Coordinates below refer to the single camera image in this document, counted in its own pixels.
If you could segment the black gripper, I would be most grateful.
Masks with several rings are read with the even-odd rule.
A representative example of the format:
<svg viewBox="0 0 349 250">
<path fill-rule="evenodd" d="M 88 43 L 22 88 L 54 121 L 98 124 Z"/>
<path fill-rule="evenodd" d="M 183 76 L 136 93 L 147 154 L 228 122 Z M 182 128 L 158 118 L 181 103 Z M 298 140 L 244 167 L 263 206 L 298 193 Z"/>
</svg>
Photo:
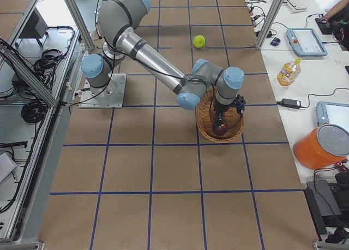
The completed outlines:
<svg viewBox="0 0 349 250">
<path fill-rule="evenodd" d="M 225 101 L 228 101 L 228 104 L 223 104 L 219 102 L 216 96 L 213 97 L 213 110 L 216 111 L 216 113 L 219 115 L 219 120 L 217 124 L 213 124 L 213 126 L 218 126 L 219 128 L 225 128 L 226 126 L 236 126 L 237 121 L 234 124 L 227 124 L 225 120 L 225 112 L 229 110 L 231 107 L 235 107 L 234 105 L 235 97 L 232 99 L 225 99 Z"/>
</svg>

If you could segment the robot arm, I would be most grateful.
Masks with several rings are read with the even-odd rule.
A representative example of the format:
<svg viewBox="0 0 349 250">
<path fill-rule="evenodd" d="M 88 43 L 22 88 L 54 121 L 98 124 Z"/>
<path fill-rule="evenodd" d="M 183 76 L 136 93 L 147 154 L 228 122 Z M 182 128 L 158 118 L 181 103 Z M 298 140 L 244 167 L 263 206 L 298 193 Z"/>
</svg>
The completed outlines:
<svg viewBox="0 0 349 250">
<path fill-rule="evenodd" d="M 228 111 L 235 108 L 243 114 L 245 100 L 238 94 L 244 82 L 244 72 L 237 67 L 226 69 L 205 59 L 198 59 L 192 75 L 187 76 L 135 33 L 141 20 L 151 9 L 150 0 L 106 0 L 100 8 L 98 27 L 104 38 L 101 53 L 86 56 L 81 70 L 90 88 L 97 94 L 111 81 L 109 74 L 125 57 L 136 61 L 171 89 L 183 109 L 195 109 L 205 93 L 215 90 L 208 118 L 215 134 L 235 127 L 228 122 Z"/>
</svg>

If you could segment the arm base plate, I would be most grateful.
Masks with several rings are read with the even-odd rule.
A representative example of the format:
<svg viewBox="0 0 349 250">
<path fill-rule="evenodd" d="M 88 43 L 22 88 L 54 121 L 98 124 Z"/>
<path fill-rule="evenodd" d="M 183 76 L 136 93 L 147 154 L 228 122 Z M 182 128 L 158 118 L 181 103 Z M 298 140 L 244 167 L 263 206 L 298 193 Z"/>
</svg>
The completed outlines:
<svg viewBox="0 0 349 250">
<path fill-rule="evenodd" d="M 111 80 L 108 86 L 102 88 L 90 87 L 90 84 L 86 79 L 84 88 L 87 88 L 87 90 L 82 91 L 80 94 L 80 103 L 78 104 L 79 108 L 121 109 L 123 107 L 127 75 L 126 73 L 113 73 L 112 75 L 110 74 L 110 78 Z"/>
</svg>

